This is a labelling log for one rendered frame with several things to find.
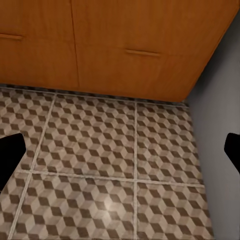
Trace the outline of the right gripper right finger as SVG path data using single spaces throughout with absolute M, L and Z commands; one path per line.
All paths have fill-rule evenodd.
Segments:
M 224 151 L 240 173 L 240 135 L 229 133 L 227 135 Z

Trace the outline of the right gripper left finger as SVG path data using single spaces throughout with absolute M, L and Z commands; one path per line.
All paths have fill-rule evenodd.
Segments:
M 21 133 L 0 138 L 0 193 L 26 152 Z

